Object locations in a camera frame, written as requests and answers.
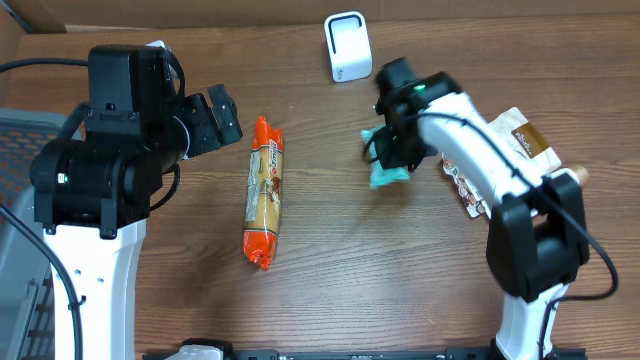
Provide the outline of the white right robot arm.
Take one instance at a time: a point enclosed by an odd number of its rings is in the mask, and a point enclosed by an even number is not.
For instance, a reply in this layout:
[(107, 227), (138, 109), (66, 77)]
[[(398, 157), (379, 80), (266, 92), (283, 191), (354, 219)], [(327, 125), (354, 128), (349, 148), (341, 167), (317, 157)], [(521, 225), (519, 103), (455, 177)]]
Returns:
[(515, 153), (448, 74), (418, 78), (404, 58), (375, 77), (385, 124), (367, 142), (384, 170), (413, 172), (437, 153), (449, 156), (485, 201), (486, 259), (505, 293), (492, 359), (550, 359), (559, 300), (589, 260), (579, 176), (552, 174)]

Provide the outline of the orange biscuit packet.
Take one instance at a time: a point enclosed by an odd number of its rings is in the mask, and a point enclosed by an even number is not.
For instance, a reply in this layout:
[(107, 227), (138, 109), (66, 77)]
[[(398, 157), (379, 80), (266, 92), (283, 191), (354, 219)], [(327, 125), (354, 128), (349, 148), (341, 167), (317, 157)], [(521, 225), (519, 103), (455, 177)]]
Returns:
[(265, 116), (255, 124), (247, 178), (243, 251), (266, 271), (276, 257), (282, 215), (284, 141)]

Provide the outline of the white tube gold cap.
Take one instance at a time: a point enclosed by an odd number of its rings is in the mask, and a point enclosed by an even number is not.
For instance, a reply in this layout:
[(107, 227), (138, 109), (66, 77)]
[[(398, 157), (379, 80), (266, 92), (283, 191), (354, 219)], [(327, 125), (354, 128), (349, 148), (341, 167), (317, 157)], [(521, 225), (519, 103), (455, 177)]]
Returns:
[(589, 184), (590, 175), (588, 170), (582, 165), (573, 165), (570, 167), (563, 167), (556, 170), (553, 173), (553, 177), (556, 178), (561, 175), (569, 175), (573, 180), (575, 180), (580, 187), (584, 188)]

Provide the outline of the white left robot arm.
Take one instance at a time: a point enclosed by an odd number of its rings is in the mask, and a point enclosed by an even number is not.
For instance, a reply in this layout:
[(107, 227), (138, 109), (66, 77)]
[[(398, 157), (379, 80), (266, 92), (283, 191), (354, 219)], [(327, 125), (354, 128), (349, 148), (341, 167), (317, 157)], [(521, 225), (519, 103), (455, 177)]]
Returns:
[(167, 174), (238, 142), (237, 108), (223, 85), (187, 95), (162, 42), (100, 45), (88, 55), (89, 98), (34, 158), (34, 217), (55, 254), (55, 355), (135, 355), (136, 274), (147, 220)]

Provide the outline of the brown Pantree snack pouch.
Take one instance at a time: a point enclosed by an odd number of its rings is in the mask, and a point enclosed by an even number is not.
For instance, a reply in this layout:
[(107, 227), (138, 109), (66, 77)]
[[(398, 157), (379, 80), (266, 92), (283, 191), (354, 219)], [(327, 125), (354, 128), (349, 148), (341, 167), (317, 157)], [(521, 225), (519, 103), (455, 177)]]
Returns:
[[(512, 148), (512, 150), (546, 174), (561, 167), (562, 162), (541, 133), (526, 119), (517, 107), (503, 112), (488, 126)], [(442, 168), (455, 183), (461, 202), (471, 218), (490, 215), (490, 207), (477, 187), (442, 153)]]

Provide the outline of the teal snack wrapper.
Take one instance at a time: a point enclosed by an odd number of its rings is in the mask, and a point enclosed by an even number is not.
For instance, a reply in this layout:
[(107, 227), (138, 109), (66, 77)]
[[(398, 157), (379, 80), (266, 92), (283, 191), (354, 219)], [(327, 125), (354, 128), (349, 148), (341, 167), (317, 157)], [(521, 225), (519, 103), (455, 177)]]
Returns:
[[(365, 159), (372, 160), (377, 156), (377, 152), (372, 142), (373, 135), (382, 128), (377, 126), (371, 129), (361, 131), (361, 138), (365, 144)], [(390, 185), (394, 182), (409, 181), (410, 174), (405, 168), (383, 169), (380, 162), (375, 160), (370, 164), (370, 188), (378, 189), (380, 187)]]

